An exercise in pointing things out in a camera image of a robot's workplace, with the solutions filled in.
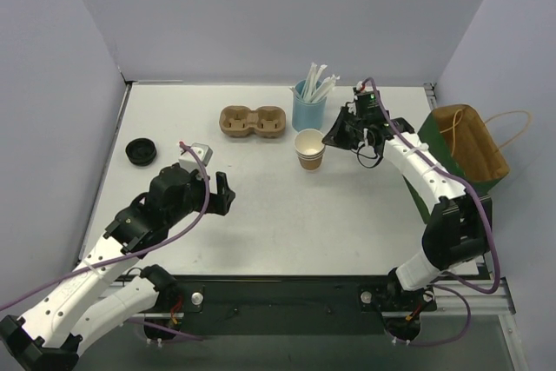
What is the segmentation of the brown paper cup stack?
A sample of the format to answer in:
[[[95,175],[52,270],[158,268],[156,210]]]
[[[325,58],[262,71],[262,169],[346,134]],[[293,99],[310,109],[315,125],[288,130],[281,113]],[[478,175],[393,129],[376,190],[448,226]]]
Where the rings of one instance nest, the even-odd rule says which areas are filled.
[[[297,134],[295,152],[303,169],[314,171],[321,166],[326,150],[323,138],[324,135],[317,129],[304,129]]]

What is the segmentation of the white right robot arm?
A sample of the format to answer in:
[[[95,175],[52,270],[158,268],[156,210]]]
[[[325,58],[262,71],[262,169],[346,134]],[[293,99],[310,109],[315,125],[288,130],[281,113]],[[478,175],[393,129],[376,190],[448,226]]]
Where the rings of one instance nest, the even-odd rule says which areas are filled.
[[[394,269],[394,280],[385,287],[391,306],[406,307],[414,301],[416,290],[486,253],[493,259],[493,285],[475,286],[474,290],[491,294],[498,288],[500,262],[494,246],[490,199],[450,174],[405,119],[390,118],[379,92],[355,88],[353,100],[341,107],[322,142],[355,153],[370,148],[376,164],[387,161],[400,171],[429,214],[420,249]]]

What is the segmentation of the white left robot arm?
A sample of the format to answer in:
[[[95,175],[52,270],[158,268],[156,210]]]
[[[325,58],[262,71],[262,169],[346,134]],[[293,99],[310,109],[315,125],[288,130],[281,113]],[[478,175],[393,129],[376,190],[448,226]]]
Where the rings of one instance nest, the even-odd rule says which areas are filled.
[[[131,316],[182,306],[187,297],[177,279],[151,265],[107,298],[104,291],[168,238],[192,212],[226,215],[235,192],[225,173],[215,174],[209,193],[204,170],[175,163],[160,171],[149,190],[119,211],[73,275],[35,307],[1,321],[1,341],[25,370],[71,370],[95,341]]]

